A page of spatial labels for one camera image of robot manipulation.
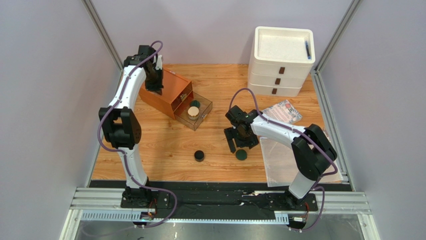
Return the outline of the green compact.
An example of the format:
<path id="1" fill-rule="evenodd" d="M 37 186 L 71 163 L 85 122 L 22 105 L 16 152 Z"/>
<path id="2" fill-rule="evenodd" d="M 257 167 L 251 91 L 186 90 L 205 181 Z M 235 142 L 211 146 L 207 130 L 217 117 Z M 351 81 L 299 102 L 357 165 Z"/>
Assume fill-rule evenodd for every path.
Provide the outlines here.
<path id="1" fill-rule="evenodd" d="M 198 100 L 192 100 L 189 105 L 190 107 L 196 107 L 198 109 L 201 107 L 201 103 Z"/>
<path id="2" fill-rule="evenodd" d="M 244 149 L 239 149 L 235 152 L 235 157 L 239 161 L 244 161 L 248 157 L 248 153 Z"/>

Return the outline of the black round jar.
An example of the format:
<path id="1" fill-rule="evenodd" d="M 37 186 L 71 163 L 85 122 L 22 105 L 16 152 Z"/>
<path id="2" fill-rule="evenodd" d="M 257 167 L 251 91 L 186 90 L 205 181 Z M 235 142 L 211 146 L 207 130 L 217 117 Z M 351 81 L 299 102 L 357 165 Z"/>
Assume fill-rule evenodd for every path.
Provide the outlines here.
<path id="1" fill-rule="evenodd" d="M 203 162 L 205 159 L 205 153 L 202 150 L 197 150 L 194 152 L 194 159 L 197 162 Z"/>

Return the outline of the clear drawer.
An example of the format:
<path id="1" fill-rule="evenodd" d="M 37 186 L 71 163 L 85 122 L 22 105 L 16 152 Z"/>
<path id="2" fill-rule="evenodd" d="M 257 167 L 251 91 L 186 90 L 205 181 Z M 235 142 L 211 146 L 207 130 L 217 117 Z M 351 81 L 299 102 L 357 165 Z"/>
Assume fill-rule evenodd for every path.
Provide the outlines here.
<path id="1" fill-rule="evenodd" d="M 199 118 L 197 120 L 191 120 L 188 118 L 187 111 L 190 107 L 190 102 L 192 100 L 198 100 L 201 103 L 199 108 Z M 191 92 L 189 96 L 179 105 L 179 107 L 174 112 L 174 117 L 181 124 L 190 128 L 193 131 L 196 131 L 207 115 L 211 112 L 213 108 L 213 102 L 208 100 L 207 98 L 195 93 Z"/>
<path id="2" fill-rule="evenodd" d="M 179 99 L 180 99 L 180 101 L 181 101 L 181 102 L 183 102 L 183 101 L 187 98 L 187 96 L 188 96 L 188 93 L 183 91 L 183 92 L 179 95 Z"/>

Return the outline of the gold lid cream jar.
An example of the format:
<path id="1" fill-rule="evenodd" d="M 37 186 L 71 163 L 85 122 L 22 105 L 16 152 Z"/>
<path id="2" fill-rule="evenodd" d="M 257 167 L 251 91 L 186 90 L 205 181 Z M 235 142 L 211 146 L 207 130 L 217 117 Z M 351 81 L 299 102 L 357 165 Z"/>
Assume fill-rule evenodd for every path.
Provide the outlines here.
<path id="1" fill-rule="evenodd" d="M 196 121 L 199 118 L 200 110 L 196 106 L 190 106 L 187 110 L 187 116 L 190 120 Z"/>

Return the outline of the orange drawer box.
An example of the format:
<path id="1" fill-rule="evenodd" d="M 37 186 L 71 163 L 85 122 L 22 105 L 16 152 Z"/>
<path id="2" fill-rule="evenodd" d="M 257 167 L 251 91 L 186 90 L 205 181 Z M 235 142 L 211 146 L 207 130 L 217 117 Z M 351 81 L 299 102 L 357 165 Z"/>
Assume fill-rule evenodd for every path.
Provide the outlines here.
<path id="1" fill-rule="evenodd" d="M 143 102 L 175 120 L 174 112 L 182 103 L 179 99 L 179 95 L 182 92 L 187 92 L 189 96 L 189 94 L 193 92 L 192 81 L 164 67 L 162 84 L 162 94 L 157 94 L 147 91 L 144 82 L 138 95 Z"/>

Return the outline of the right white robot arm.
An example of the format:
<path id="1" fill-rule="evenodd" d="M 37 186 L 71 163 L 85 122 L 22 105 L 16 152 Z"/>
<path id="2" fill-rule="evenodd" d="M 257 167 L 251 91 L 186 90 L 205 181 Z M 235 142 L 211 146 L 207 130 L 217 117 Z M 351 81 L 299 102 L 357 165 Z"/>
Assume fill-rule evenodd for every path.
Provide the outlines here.
<path id="1" fill-rule="evenodd" d="M 298 173 L 288 188 L 289 195 L 302 200 L 318 183 L 329 167 L 335 167 L 338 154 L 322 129 L 311 124 L 308 127 L 291 125 L 274 120 L 254 109 L 241 110 L 231 107 L 225 117 L 231 127 L 224 129 L 230 152 L 259 144 L 260 137 L 274 140 L 292 150 Z"/>

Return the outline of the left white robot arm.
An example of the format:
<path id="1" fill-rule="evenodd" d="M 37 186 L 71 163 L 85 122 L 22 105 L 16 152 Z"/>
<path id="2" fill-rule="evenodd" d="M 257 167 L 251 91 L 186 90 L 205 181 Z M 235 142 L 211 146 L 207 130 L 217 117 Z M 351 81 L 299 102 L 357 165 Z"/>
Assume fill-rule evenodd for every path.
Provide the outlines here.
<path id="1" fill-rule="evenodd" d="M 134 113 L 136 100 L 142 86 L 149 92 L 161 95 L 163 86 L 163 59 L 153 44 L 140 45 L 135 55 L 123 62 L 123 74 L 119 87 L 107 107 L 101 107 L 97 128 L 99 142 L 106 140 L 111 144 L 101 147 L 117 153 L 124 166 L 126 187 L 122 194 L 125 203 L 146 207 L 152 202 L 152 188 L 147 186 L 140 154 L 139 142 L 142 138 L 141 126 Z"/>

